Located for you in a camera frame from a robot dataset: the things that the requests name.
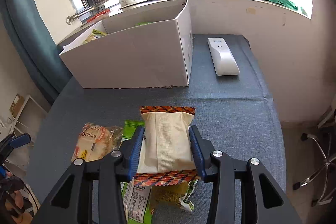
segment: white shelf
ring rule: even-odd
[[[29,164],[29,154],[34,148],[34,143],[41,123],[47,115],[48,112],[46,112],[30,95],[25,98],[25,101],[13,122],[13,131],[16,136],[28,133],[31,136],[31,142],[14,149],[7,158],[7,162],[10,163],[8,165],[11,169],[13,168],[15,175],[20,176],[26,172]]]

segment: chair caster wheel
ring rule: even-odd
[[[293,190],[294,191],[299,189],[300,187],[301,187],[300,182],[296,182],[296,183],[293,184]]]
[[[316,206],[318,201],[319,201],[318,199],[313,199],[311,202],[311,206],[312,207]]]
[[[302,140],[302,141],[306,141],[306,140],[308,140],[308,135],[307,135],[306,133],[303,133],[303,134],[301,135],[301,140]]]

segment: open box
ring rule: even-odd
[[[143,22],[151,23],[136,26]],[[83,44],[93,29],[108,35]],[[187,86],[193,55],[188,0],[113,15],[63,49],[59,56],[84,88]]]

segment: silver screw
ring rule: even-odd
[[[75,165],[81,165],[83,163],[83,159],[75,159],[75,161],[73,162]]]
[[[111,152],[112,157],[119,157],[121,155],[121,152],[119,150],[114,150]]]
[[[212,154],[217,158],[219,158],[223,155],[222,151],[219,151],[219,150],[213,151]]]
[[[258,160],[257,158],[252,158],[250,160],[250,162],[253,164],[253,165],[258,165],[260,163],[260,160]]]

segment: cardboard box flap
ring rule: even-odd
[[[185,7],[186,0],[163,1],[146,6],[133,8],[126,12],[103,19],[107,33],[135,27],[138,23],[159,22],[172,20],[178,17]]]
[[[186,5],[183,7],[182,11],[177,17],[177,27],[180,34],[181,46],[185,61],[185,69],[188,75],[188,83],[191,74],[191,64],[193,60],[193,33],[191,26],[191,19],[189,13],[189,6],[187,5],[188,0],[186,0]]]

